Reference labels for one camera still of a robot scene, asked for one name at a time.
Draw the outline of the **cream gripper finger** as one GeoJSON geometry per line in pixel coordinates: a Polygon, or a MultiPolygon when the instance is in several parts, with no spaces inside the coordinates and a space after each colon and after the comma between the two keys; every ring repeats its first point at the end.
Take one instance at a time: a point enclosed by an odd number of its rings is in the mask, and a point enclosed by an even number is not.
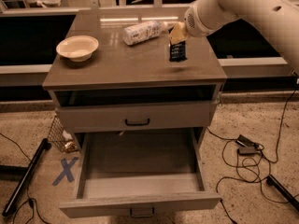
{"type": "Polygon", "coordinates": [[[186,25],[184,22],[177,22],[169,34],[172,45],[185,41],[188,38],[186,25]]]}

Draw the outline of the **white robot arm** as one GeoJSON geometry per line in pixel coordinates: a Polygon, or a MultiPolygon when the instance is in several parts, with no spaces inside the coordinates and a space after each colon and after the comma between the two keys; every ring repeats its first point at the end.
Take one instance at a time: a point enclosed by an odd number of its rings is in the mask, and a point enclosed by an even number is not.
{"type": "Polygon", "coordinates": [[[175,24],[170,42],[208,36],[239,19],[252,25],[299,73],[299,7],[289,0],[196,0],[184,21],[175,24]]]}

